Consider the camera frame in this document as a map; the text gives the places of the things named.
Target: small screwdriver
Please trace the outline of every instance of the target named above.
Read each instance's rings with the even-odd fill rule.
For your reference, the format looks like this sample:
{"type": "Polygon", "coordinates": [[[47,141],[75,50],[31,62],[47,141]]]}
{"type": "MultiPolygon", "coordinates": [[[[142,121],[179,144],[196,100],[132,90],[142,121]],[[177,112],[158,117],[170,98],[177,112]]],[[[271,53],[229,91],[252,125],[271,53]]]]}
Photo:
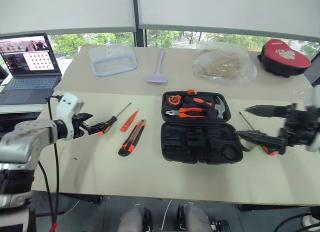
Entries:
{"type": "Polygon", "coordinates": [[[114,122],[117,121],[117,117],[121,113],[123,113],[123,111],[126,110],[128,108],[128,106],[130,106],[130,105],[131,105],[131,102],[124,109],[122,109],[121,112],[119,112],[117,116],[112,116],[108,121],[106,121],[106,123],[105,123],[106,129],[104,131],[99,131],[98,135],[103,135],[105,132],[107,132],[111,128],[111,126],[114,124],[114,122]]]}
{"type": "Polygon", "coordinates": [[[130,117],[129,119],[127,119],[127,121],[124,123],[124,125],[121,127],[121,131],[122,132],[126,132],[127,129],[129,128],[129,126],[131,125],[131,123],[135,120],[135,117],[138,113],[139,109],[137,111],[135,111],[130,117]]]}
{"type": "MultiPolygon", "coordinates": [[[[242,115],[241,112],[239,112],[239,114],[242,116],[242,118],[244,118],[245,122],[247,122],[247,124],[251,127],[251,129],[253,131],[255,131],[254,127],[250,124],[250,122],[245,118],[245,116],[242,115]]],[[[267,147],[265,145],[260,145],[262,147],[262,149],[270,156],[275,156],[277,155],[276,151],[270,147],[267,147]]]]}

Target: container lid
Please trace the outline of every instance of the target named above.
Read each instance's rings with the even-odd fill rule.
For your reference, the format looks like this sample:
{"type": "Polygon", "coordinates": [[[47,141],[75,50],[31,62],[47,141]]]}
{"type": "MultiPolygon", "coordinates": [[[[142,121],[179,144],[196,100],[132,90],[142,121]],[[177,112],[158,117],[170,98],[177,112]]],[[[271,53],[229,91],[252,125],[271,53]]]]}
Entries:
{"type": "Polygon", "coordinates": [[[93,73],[99,77],[135,70],[137,60],[132,48],[126,44],[113,44],[89,50],[93,73]]]}

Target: laptop screen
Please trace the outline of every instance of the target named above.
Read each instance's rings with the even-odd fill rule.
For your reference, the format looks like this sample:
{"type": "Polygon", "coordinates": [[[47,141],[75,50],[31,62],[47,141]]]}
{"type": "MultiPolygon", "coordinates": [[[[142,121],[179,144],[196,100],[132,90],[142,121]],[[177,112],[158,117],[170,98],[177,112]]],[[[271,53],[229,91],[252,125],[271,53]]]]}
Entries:
{"type": "Polygon", "coordinates": [[[45,33],[0,37],[0,54],[13,76],[61,74],[45,33]]]}

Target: floor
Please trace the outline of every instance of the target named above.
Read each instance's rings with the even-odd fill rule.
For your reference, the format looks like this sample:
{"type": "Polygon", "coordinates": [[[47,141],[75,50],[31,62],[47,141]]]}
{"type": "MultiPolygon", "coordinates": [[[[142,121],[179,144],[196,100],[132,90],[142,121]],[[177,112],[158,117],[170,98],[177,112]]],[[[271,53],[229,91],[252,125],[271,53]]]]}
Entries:
{"type": "MultiPolygon", "coordinates": [[[[58,217],[58,232],[116,232],[121,215],[135,204],[149,208],[153,220],[153,228],[161,228],[167,199],[105,196],[100,205],[60,195],[59,210],[67,214],[58,217]]],[[[303,214],[308,208],[291,208],[280,210],[265,210],[241,212],[236,204],[196,202],[198,207],[208,215],[210,220],[227,220],[232,232],[272,232],[284,219],[303,214]]],[[[173,200],[166,215],[163,231],[173,231],[178,206],[185,201],[173,200]]],[[[46,192],[33,192],[30,205],[36,214],[49,212],[46,192]]],[[[48,231],[51,225],[50,217],[36,220],[37,231],[48,231]]],[[[294,232],[302,228],[301,219],[296,219],[282,227],[279,232],[294,232]]]]}

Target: open toolbox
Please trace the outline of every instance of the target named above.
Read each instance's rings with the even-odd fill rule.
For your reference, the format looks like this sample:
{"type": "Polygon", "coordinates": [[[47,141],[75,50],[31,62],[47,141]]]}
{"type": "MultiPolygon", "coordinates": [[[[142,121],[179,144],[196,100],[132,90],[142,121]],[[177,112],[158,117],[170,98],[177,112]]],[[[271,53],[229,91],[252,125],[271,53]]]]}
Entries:
{"type": "Polygon", "coordinates": [[[194,90],[163,94],[162,155],[168,161],[207,164],[235,163],[243,158],[225,98],[194,90]]]}

